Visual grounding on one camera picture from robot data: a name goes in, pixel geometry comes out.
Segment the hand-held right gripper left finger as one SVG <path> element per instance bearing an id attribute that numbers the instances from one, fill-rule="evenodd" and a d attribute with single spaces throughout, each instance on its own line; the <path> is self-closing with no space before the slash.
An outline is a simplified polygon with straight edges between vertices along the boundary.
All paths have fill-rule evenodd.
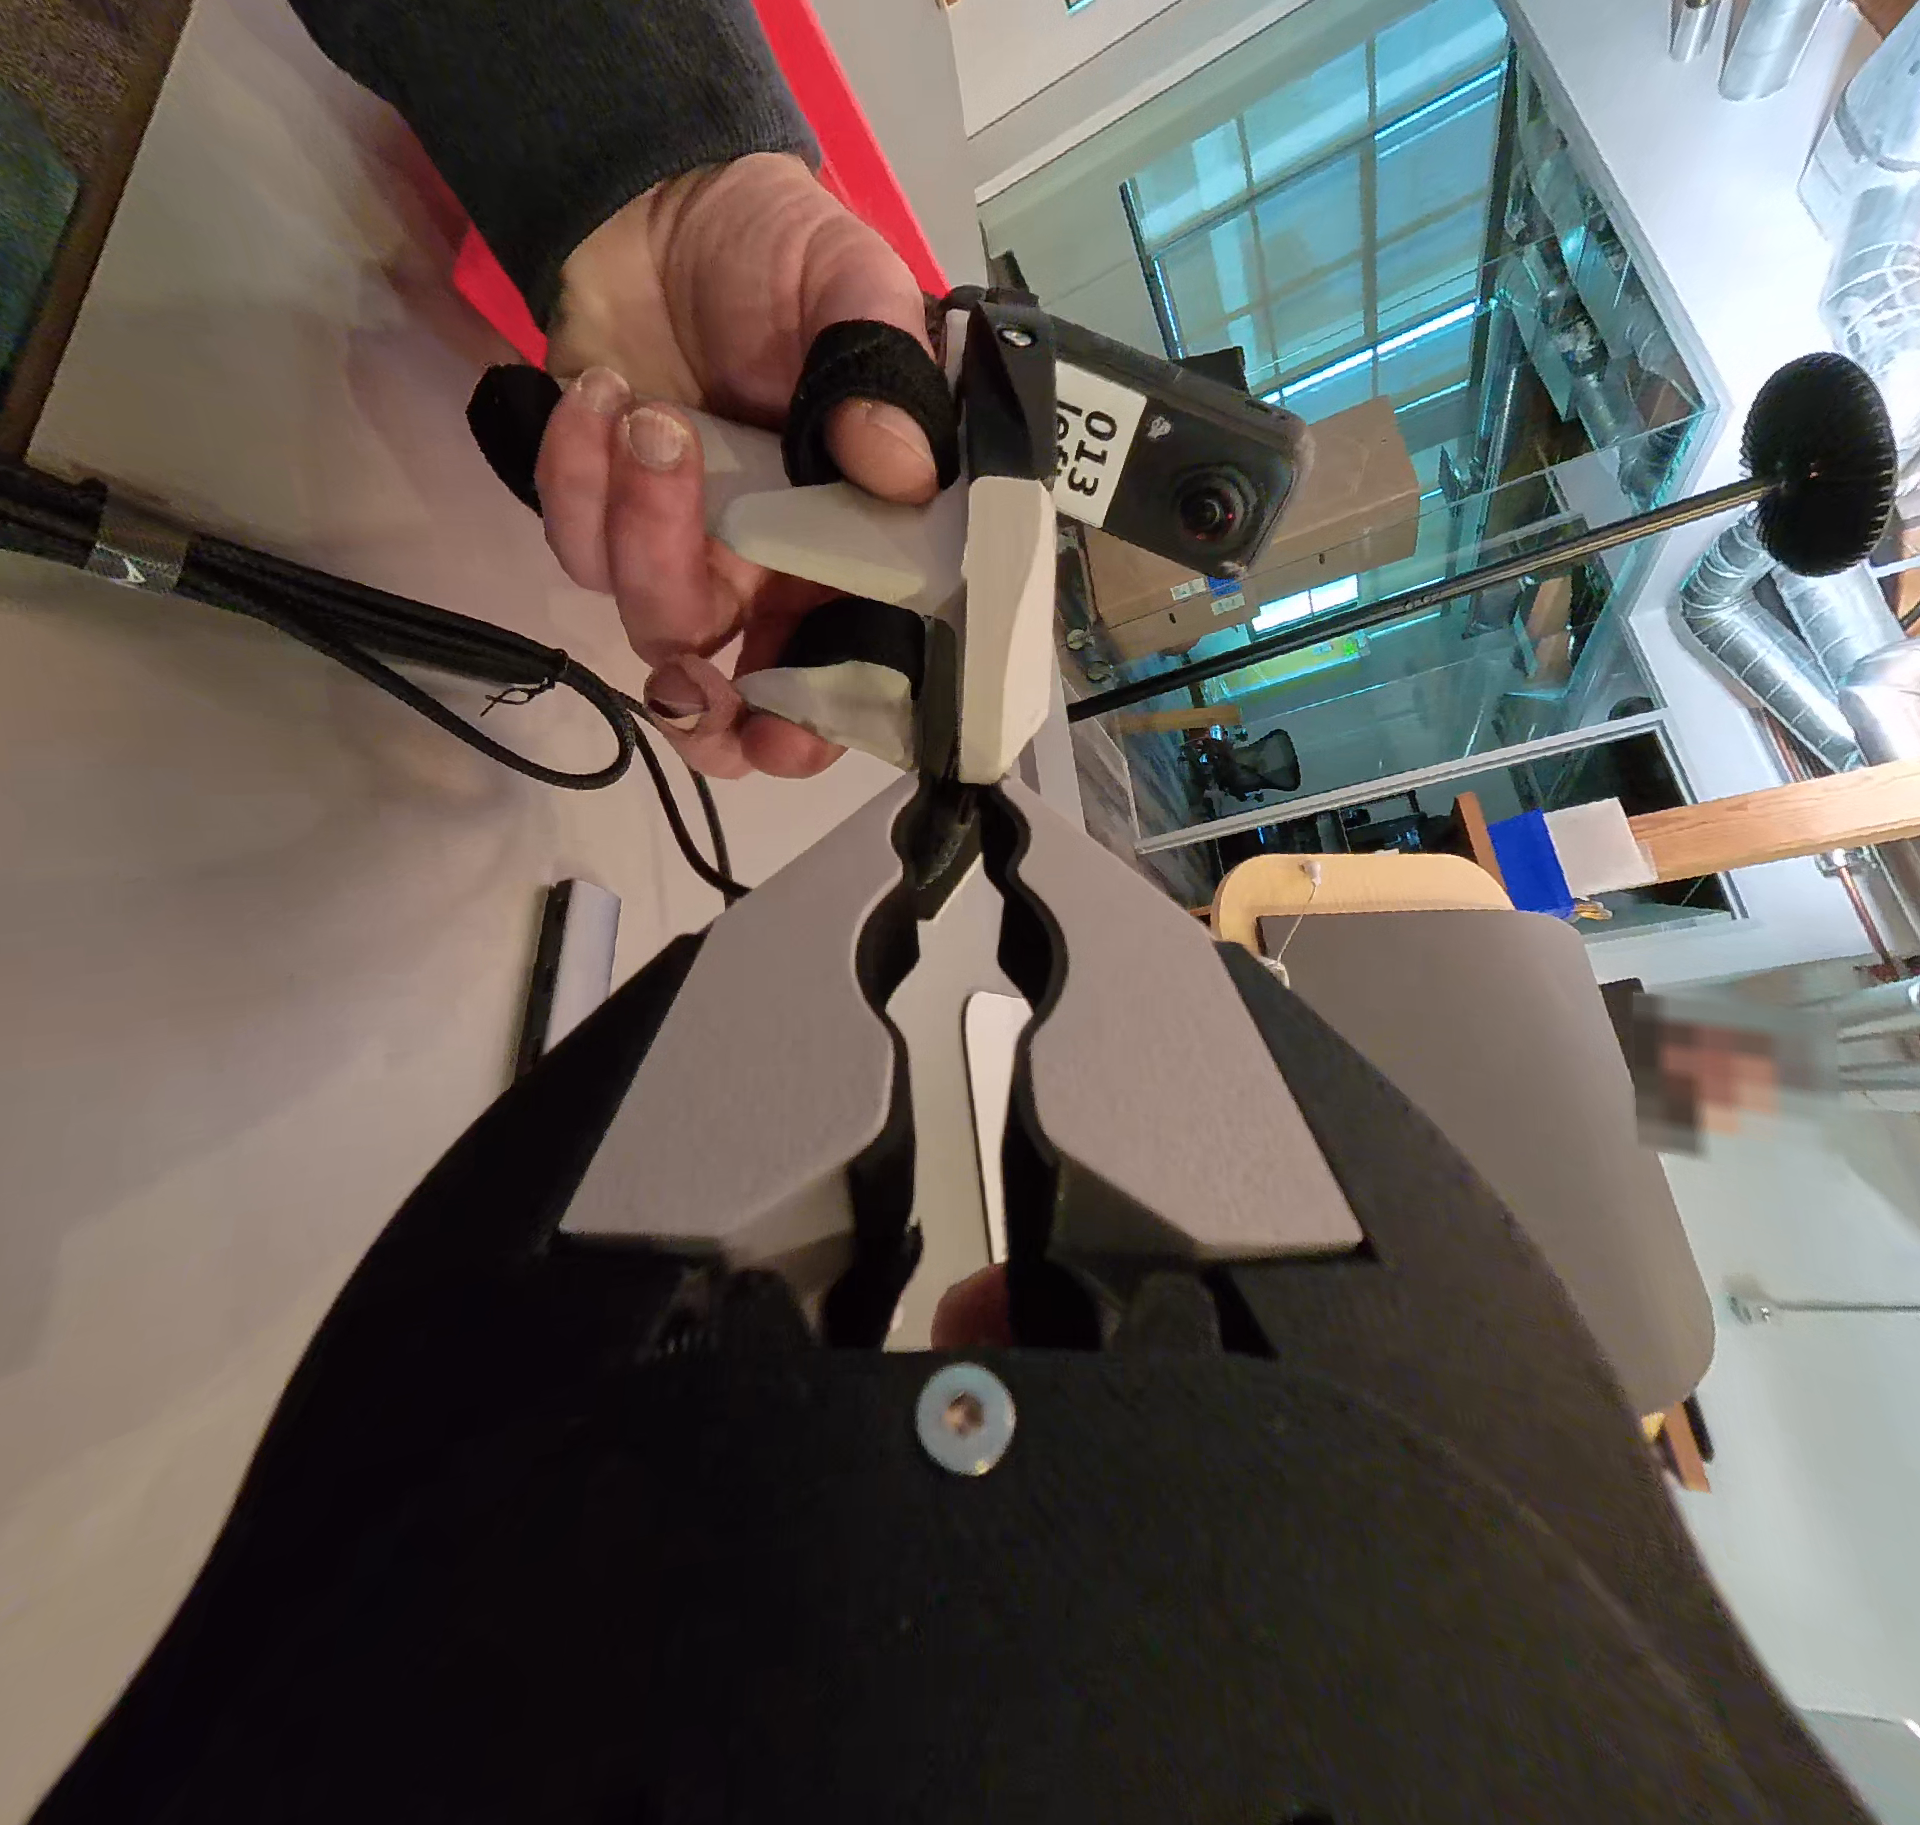
<path id="1" fill-rule="evenodd" d="M 842 1272 L 915 1211 L 915 1110 L 885 1005 L 915 963 L 884 791 L 723 912 L 565 1213 L 581 1238 Z"/>

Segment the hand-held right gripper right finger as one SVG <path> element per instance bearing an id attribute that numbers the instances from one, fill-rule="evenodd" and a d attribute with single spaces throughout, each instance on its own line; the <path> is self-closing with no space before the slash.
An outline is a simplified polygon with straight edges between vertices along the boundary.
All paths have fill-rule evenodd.
<path id="1" fill-rule="evenodd" d="M 1036 792 L 996 795 L 1003 963 L 1031 1008 L 1003 1137 L 1015 1263 L 1100 1284 L 1363 1241 L 1214 937 Z"/>

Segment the grey usb hub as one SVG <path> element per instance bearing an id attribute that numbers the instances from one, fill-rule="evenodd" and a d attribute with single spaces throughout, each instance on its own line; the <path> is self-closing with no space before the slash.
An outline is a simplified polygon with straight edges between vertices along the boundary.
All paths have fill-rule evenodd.
<path id="1" fill-rule="evenodd" d="M 544 891 L 513 1082 L 527 1075 L 608 998 L 620 912 L 621 901 L 585 879 L 565 879 Z"/>

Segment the red plastic bin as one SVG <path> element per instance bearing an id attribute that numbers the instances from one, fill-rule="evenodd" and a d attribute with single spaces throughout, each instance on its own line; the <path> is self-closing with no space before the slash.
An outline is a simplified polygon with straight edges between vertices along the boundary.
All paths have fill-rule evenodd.
<path id="1" fill-rule="evenodd" d="M 822 149 L 824 186 L 910 266 L 922 291 L 944 297 L 948 274 L 889 166 L 811 0 L 752 0 L 780 74 Z M 546 356 L 544 333 L 478 232 L 467 229 L 450 271 L 455 293 L 527 365 Z"/>

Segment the person's left forearm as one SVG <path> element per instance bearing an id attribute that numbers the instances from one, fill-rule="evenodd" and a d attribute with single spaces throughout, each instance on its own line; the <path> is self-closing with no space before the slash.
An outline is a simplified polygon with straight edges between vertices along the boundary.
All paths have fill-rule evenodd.
<path id="1" fill-rule="evenodd" d="M 822 149 L 750 0 L 286 0 L 397 109 L 548 317 L 565 262 L 662 180 Z"/>

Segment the person's right hand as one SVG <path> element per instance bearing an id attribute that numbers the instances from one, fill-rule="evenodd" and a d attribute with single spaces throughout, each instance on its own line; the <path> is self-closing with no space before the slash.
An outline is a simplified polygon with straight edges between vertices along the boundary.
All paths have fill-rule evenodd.
<path id="1" fill-rule="evenodd" d="M 1006 1265 L 992 1265 L 949 1285 L 930 1316 L 930 1350 L 936 1354 L 1003 1352 L 1017 1344 Z"/>

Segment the person's left hand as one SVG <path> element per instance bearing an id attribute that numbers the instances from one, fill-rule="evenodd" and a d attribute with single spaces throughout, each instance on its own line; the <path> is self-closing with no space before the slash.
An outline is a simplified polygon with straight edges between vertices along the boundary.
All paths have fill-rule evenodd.
<path id="1" fill-rule="evenodd" d="M 832 592 L 707 539 L 690 414 L 778 430 L 807 352 L 842 321 L 891 324 L 935 352 L 910 266 L 796 157 L 664 180 L 565 264 L 546 347 L 565 398 L 537 474 L 543 531 L 577 586 L 615 602 L 650 671 L 648 709 L 713 781 L 800 782 L 840 758 L 733 686 L 777 665 Z"/>

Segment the stack of cardboard boxes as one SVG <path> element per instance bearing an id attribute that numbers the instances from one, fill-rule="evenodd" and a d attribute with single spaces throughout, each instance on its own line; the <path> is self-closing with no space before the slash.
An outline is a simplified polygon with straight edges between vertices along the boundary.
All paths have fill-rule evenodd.
<path id="1" fill-rule="evenodd" d="M 1093 625 L 1120 660 L 1197 648 L 1250 629 L 1275 602 L 1407 560 L 1422 485 L 1393 403 L 1373 397 L 1309 428 L 1306 485 L 1247 575 L 1205 577 L 1129 542 L 1092 534 L 1083 548 Z"/>

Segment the black office chair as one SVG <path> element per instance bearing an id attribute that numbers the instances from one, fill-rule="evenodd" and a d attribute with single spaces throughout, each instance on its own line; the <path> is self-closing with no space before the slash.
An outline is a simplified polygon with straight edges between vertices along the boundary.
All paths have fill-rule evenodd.
<path id="1" fill-rule="evenodd" d="M 1260 737 L 1210 731 L 1197 745 L 1206 791 L 1235 802 L 1256 802 L 1262 795 L 1295 795 L 1303 789 L 1303 764 L 1298 745 L 1283 724 L 1275 724 Z"/>

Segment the dark board with wooden rim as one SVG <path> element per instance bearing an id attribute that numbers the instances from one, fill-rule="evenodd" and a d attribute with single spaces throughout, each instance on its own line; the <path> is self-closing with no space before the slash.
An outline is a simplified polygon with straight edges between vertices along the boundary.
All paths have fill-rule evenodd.
<path id="1" fill-rule="evenodd" d="M 1214 894 L 1217 941 L 1283 968 L 1502 1198 L 1562 1279 L 1649 1436 L 1708 1489 L 1690 1404 L 1711 1291 L 1643 1145 L 1586 947 L 1453 856 L 1256 858 Z"/>

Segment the blue box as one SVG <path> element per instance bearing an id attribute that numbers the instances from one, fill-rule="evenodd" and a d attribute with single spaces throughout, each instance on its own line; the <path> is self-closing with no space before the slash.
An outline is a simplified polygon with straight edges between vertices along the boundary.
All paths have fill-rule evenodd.
<path id="1" fill-rule="evenodd" d="M 1522 909 L 1556 919 L 1576 911 L 1567 873 L 1550 829 L 1548 815 L 1532 810 L 1488 828 L 1500 884 L 1508 901 Z"/>

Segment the white box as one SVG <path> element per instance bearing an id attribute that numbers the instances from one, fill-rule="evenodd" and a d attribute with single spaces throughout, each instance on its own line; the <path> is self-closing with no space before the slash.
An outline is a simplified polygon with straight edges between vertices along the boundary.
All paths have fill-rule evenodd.
<path id="1" fill-rule="evenodd" d="M 1594 899 L 1652 884 L 1650 860 L 1619 800 L 1567 805 L 1545 822 L 1571 896 Z"/>

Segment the black tripod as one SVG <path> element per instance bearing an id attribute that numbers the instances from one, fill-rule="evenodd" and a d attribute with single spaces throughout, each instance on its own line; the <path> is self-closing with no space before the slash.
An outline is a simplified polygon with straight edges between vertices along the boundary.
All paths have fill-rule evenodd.
<path id="1" fill-rule="evenodd" d="M 1067 722 L 1092 724 L 1141 709 L 1253 665 L 1345 634 L 1370 634 L 1528 575 L 1556 575 L 1717 516 L 1756 516 L 1765 550 L 1808 577 L 1861 567 L 1888 531 L 1902 475 L 1890 411 L 1876 380 L 1841 352 L 1812 352 L 1765 381 L 1743 425 L 1741 465 L 1743 478 L 1727 486 L 1366 605 L 1315 614 L 1246 648 L 1079 699 L 1065 709 Z"/>

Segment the wooden beam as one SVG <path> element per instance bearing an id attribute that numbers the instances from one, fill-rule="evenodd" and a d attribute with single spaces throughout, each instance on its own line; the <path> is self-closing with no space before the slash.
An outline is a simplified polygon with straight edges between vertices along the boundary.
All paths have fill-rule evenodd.
<path id="1" fill-rule="evenodd" d="M 1477 795 L 1462 792 L 1453 802 L 1453 815 L 1459 821 L 1468 860 L 1492 877 L 1508 901 L 1488 839 L 1488 828 L 1493 822 L 1486 816 Z M 1802 858 L 1877 851 L 1915 840 L 1919 833 L 1919 761 L 1865 766 L 1837 775 L 1650 815 L 1630 815 L 1630 819 L 1650 860 L 1652 884 L 1576 899 L 1573 917 L 1564 922 L 1623 894 L 1718 879 Z"/>

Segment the silver ceiling duct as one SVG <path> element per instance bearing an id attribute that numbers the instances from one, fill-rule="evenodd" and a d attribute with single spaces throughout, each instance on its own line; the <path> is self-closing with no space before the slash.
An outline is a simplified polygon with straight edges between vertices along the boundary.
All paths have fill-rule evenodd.
<path id="1" fill-rule="evenodd" d="M 1826 774 L 1919 756 L 1919 644 L 1866 569 L 1796 575 L 1743 514 L 1693 563 L 1672 617 Z"/>

